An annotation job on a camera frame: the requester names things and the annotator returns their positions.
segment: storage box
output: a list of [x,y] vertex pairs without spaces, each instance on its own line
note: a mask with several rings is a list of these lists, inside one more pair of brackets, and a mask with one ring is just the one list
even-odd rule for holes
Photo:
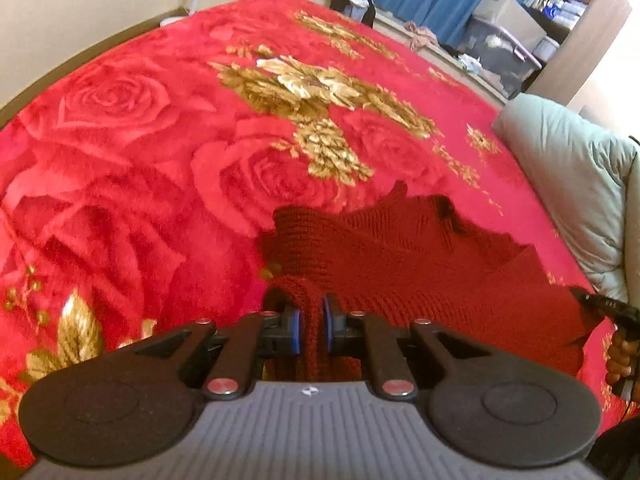
[[536,48],[533,49],[533,55],[538,59],[541,59],[545,63],[548,63],[549,60],[556,54],[558,48],[560,48],[560,44],[547,36],[542,41],[540,41]]
[[546,36],[545,30],[516,0],[482,0],[472,16],[508,30],[530,52]]
[[500,76],[508,96],[520,91],[523,81],[542,65],[504,28],[471,18],[467,23],[460,52],[480,61],[482,67]]

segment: red knitted sweater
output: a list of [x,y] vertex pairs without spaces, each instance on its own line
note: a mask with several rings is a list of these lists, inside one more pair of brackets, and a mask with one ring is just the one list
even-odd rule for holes
[[356,378],[357,367],[324,353],[321,298],[408,326],[425,317],[492,346],[575,374],[582,344],[599,318],[564,286],[551,285],[533,246],[461,218],[444,196],[406,196],[397,183],[376,206],[332,216],[288,206],[261,243],[271,269],[282,268],[264,298],[283,294],[304,313],[299,380]]

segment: red rose print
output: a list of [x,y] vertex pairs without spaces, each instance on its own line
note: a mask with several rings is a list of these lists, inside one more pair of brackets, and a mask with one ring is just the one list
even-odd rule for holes
[[31,137],[18,119],[0,130],[0,200],[4,198],[6,188],[13,179],[34,164],[30,143]]
[[187,259],[173,276],[159,331],[197,317],[226,326],[260,310],[267,283],[258,279],[262,265],[254,240],[223,226],[199,198],[174,226],[168,242],[185,248]]
[[[225,90],[206,62],[161,60],[164,65],[126,54],[101,58],[53,85],[20,113],[20,120],[36,139],[117,164],[191,153],[219,138],[235,110],[218,102]],[[174,152],[167,154],[169,143]]]
[[402,126],[370,110],[332,110],[358,158],[375,171],[376,187],[388,191],[404,180],[412,193],[415,186],[425,194],[438,192],[447,176],[440,160],[431,154],[431,142],[417,139]]
[[283,205],[339,212],[347,202],[359,208],[374,200],[368,183],[347,187],[318,179],[308,174],[304,156],[292,158],[272,147],[292,142],[294,130],[276,118],[245,120],[238,123],[236,142],[210,142],[195,153],[196,189],[207,209],[237,233],[253,237],[273,228],[273,211]]
[[[136,200],[135,177],[105,177],[64,194],[64,200],[24,199],[13,214],[21,234],[33,241],[25,259],[38,269],[47,292],[34,295],[33,301],[46,299],[38,308],[62,307],[77,287],[90,305],[99,306],[96,316],[115,345],[122,334],[137,333],[143,318],[159,317],[175,269],[184,261],[153,225],[154,216],[140,208],[145,191],[156,192],[156,216],[171,197],[138,187]],[[118,197],[124,188],[129,192]],[[165,215],[166,222],[171,219]]]

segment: pillow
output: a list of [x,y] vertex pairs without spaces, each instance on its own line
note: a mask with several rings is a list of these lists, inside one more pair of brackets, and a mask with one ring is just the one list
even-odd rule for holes
[[629,303],[640,308],[640,161],[626,183],[625,273]]
[[[562,105],[520,94],[492,125],[518,159],[558,232],[597,291],[628,301],[625,277],[627,181],[638,146]],[[636,231],[640,175],[634,172]],[[635,236],[636,254],[640,240]],[[629,261],[626,273],[638,277]],[[640,296],[640,283],[633,289]]]

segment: gray plastic housing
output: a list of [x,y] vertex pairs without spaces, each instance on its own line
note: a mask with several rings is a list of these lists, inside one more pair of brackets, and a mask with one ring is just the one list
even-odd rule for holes
[[26,480],[598,480],[580,461],[507,470],[470,460],[434,435],[417,408],[365,383],[255,383],[206,406],[171,449],[113,469],[40,460]]

